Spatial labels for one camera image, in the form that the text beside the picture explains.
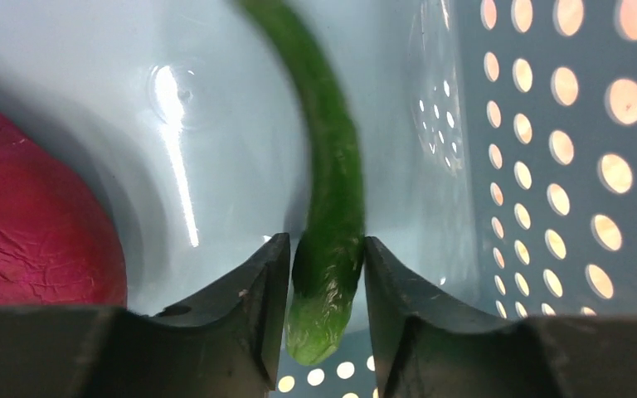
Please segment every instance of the black plastic part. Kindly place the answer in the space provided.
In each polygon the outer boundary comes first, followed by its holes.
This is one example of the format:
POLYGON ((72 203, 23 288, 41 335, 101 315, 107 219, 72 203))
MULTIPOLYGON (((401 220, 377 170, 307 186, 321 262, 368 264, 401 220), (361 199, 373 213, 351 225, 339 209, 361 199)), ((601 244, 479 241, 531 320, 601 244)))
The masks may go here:
POLYGON ((637 397, 637 318, 511 323, 460 302, 366 238, 381 398, 637 397))
POLYGON ((155 317, 0 307, 0 398, 252 398, 274 390, 289 236, 155 317))

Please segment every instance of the green vegetable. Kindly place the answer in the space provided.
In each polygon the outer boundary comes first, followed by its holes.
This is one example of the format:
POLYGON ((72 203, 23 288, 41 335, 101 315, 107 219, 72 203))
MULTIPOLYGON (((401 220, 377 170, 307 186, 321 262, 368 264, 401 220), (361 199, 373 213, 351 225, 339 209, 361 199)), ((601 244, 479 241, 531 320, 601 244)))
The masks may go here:
POLYGON ((355 125, 338 81, 299 16, 282 0, 236 0, 270 39, 294 82, 309 132, 312 193, 294 257, 289 354, 308 366, 338 349, 362 270, 365 202, 355 125))

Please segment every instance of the red wrinkled object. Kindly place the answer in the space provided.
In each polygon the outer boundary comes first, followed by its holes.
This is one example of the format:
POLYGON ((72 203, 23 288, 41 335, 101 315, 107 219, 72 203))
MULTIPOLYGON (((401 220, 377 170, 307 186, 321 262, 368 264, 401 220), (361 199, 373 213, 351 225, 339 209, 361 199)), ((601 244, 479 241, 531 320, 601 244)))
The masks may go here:
POLYGON ((123 251, 90 189, 0 114, 0 304, 126 297, 123 251))

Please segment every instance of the light blue plastic bin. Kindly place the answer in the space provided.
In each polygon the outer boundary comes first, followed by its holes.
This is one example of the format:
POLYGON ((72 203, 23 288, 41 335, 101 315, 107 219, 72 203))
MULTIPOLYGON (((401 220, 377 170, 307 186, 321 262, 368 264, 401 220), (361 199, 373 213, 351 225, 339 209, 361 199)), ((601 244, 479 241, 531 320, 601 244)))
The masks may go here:
MULTIPOLYGON (((295 3, 360 127, 369 235, 505 318, 637 313, 637 0, 295 3)), ((294 92, 228 0, 0 0, 0 110, 113 215, 134 311, 301 231, 294 92)), ((362 286, 348 329, 273 396, 372 396, 362 286)))

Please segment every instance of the pink object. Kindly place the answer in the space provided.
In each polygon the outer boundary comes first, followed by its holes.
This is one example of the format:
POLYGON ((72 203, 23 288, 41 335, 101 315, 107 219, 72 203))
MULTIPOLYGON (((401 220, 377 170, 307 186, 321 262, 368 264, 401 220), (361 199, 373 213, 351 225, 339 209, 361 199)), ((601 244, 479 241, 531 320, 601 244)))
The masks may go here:
POLYGON ((0 114, 0 304, 126 295, 118 236, 90 189, 0 114))

